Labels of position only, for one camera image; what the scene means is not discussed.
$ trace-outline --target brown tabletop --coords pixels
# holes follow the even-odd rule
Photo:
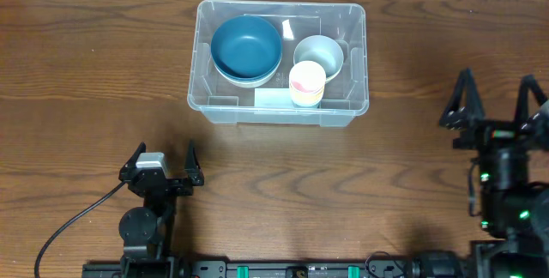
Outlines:
[[[472,152],[437,127],[458,72],[512,118],[520,77],[549,89],[549,0],[272,0],[366,10],[371,106],[344,129],[214,125],[187,105],[202,0],[0,0],[0,276],[29,277],[42,244],[118,183],[139,142],[180,169],[194,139],[206,185],[178,203],[183,255],[364,260],[468,253]],[[549,164],[534,154],[533,178]],[[68,228],[44,277],[116,261],[125,188]]]

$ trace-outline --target plastic container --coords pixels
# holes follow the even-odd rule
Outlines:
[[[217,27],[239,15],[260,16],[282,37],[282,60],[276,74],[259,88],[239,88],[215,68],[210,42]],[[344,127],[370,105],[366,56],[366,15],[354,3],[274,3],[205,0],[198,6],[187,101],[214,124],[319,124]],[[326,84],[318,108],[296,108],[287,93],[293,52],[312,35],[334,39],[345,57],[341,72]]]

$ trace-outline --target green tape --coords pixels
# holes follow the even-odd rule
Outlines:
[[[360,278],[360,268],[358,266],[349,266],[349,278]]]
[[[248,267],[247,266],[238,266],[237,267],[237,278],[248,278]]]

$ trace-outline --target cup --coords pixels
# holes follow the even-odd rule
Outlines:
[[[326,72],[319,63],[303,61],[292,67],[289,82],[294,105],[316,108],[324,95]]]
[[[293,52],[293,64],[313,61],[326,72],[326,83],[332,81],[343,66],[343,50],[335,40],[322,35],[303,39]]]

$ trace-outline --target wire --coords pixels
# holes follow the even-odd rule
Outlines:
[[[474,171],[474,167],[477,166],[479,164],[479,162],[476,159],[471,160],[471,162],[473,164],[471,165],[471,168],[469,169],[469,174],[468,174],[468,177],[467,177],[468,190],[469,190],[469,216],[475,217],[475,216],[480,215],[480,213],[475,214],[475,212],[474,212],[474,205],[477,202],[477,197],[474,194],[473,171]]]
[[[393,263],[396,265],[396,267],[401,270],[402,275],[398,275],[395,278],[404,276],[404,274],[406,273],[404,271],[404,268],[401,265],[399,265],[399,263],[396,262],[396,260],[393,256],[391,256],[388,252],[385,252],[385,251],[375,251],[374,253],[370,254],[370,256],[368,258],[366,258],[365,267],[366,267],[366,271],[368,272],[368,274],[372,275],[374,278],[379,278],[376,274],[370,272],[370,259],[374,255],[379,254],[379,253],[383,253],[384,255],[387,255],[391,259],[391,261],[393,261]]]
[[[64,231],[64,229],[66,229],[67,227],[69,227],[71,224],[73,224],[73,222],[77,221],[80,217],[82,217],[83,215],[89,213],[90,211],[92,211],[92,209],[95,209],[96,207],[98,207],[101,203],[103,203],[104,201],[106,201],[106,199],[108,199],[109,197],[111,197],[116,191],[120,190],[120,188],[122,188],[126,183],[125,182],[122,182],[120,184],[118,184],[118,186],[116,186],[116,188],[114,188],[113,190],[111,190],[111,192],[107,193],[105,196],[101,197],[99,199],[99,201],[93,203],[90,207],[84,209],[81,211],[80,214],[72,217],[69,221],[67,221],[67,223],[65,223],[62,227],[59,227],[59,229],[53,233],[53,235],[50,237],[50,239],[48,239],[48,241],[45,242],[44,246],[42,247],[42,250],[40,250],[40,253],[38,254],[38,256],[36,257],[36,262],[34,263],[34,277],[35,278],[40,278],[40,273],[39,273],[39,268],[40,268],[40,261],[42,260],[42,257],[44,256],[44,253],[45,251],[48,249],[48,247],[50,246],[51,242],[62,232]]]

